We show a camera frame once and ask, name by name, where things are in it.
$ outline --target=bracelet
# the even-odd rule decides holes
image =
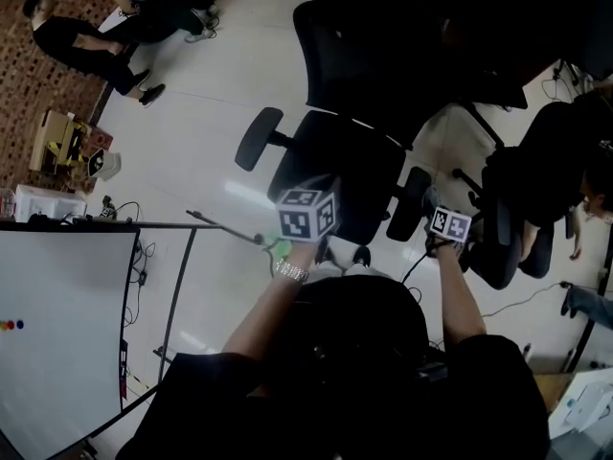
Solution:
[[[304,283],[308,278],[308,271],[301,269],[295,265],[287,263],[283,259],[277,261],[277,274],[283,274],[283,276],[297,281],[298,283]]]

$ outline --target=chair backrest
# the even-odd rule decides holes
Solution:
[[[307,104],[372,127],[401,124],[411,93],[422,87],[416,69],[441,42],[436,19],[418,18],[402,0],[306,2],[294,11],[294,26]]]

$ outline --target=black shirt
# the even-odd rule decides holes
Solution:
[[[104,39],[104,34],[89,22],[53,16],[34,31],[34,42],[51,58],[82,73],[96,73],[113,56],[107,51],[89,51],[73,46],[77,35]]]
[[[552,225],[583,201],[590,152],[611,127],[610,108],[595,95],[545,105],[519,147],[488,159],[498,192],[532,225]]]
[[[347,298],[331,292],[341,288]],[[362,298],[361,288],[379,291]],[[309,292],[319,298],[301,295],[287,319],[289,327],[300,328],[304,316],[296,313],[308,313],[304,328],[295,333],[285,326],[280,331],[282,347],[293,350],[289,364],[271,364],[275,353],[264,363],[230,354],[177,355],[118,458],[331,459],[336,453],[346,460],[545,457],[545,406],[511,341],[474,336],[446,355],[438,352],[435,360],[444,358],[448,378],[424,382],[407,365],[411,353],[404,335],[411,335],[411,324],[419,325],[423,316],[403,285],[351,276],[307,285]],[[317,314],[330,295],[339,310],[345,309],[342,320],[337,303]],[[400,296],[405,301],[385,308]],[[351,299],[358,301],[348,306]],[[368,307],[370,316],[362,315]],[[400,308],[413,308],[419,315],[404,315],[405,326],[383,330],[381,336],[384,322],[379,317]],[[374,326],[372,332],[364,328],[367,322]],[[388,324],[394,327],[395,322]],[[427,335],[423,337],[427,344]],[[313,348],[312,339],[321,345]],[[389,355],[388,347],[393,349]],[[322,348],[329,356],[321,356]],[[308,352],[317,355],[317,350],[312,362],[298,358]],[[279,393],[274,385],[279,376],[294,377],[300,385],[281,387]],[[273,384],[269,398],[251,396],[263,383]]]

